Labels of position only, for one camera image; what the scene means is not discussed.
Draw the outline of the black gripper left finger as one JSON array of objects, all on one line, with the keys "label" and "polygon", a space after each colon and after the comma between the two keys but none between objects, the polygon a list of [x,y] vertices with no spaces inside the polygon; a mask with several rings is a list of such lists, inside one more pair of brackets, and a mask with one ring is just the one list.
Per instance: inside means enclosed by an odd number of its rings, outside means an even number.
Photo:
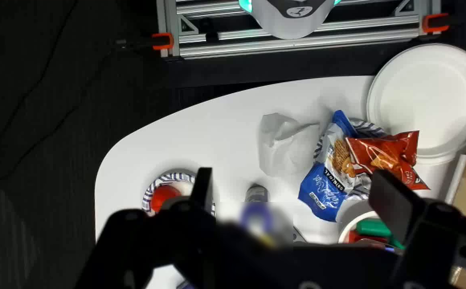
[{"label": "black gripper left finger", "polygon": [[205,212],[210,212],[214,209],[210,167],[201,167],[197,171],[189,200]]}]

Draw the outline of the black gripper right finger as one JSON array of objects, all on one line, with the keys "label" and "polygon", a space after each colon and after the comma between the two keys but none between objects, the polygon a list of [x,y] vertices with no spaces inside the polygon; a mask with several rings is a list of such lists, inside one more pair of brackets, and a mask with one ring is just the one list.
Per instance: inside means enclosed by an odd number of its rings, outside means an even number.
[{"label": "black gripper right finger", "polygon": [[427,232],[422,227],[427,203],[387,171],[371,177],[369,206],[408,251],[426,251]]}]

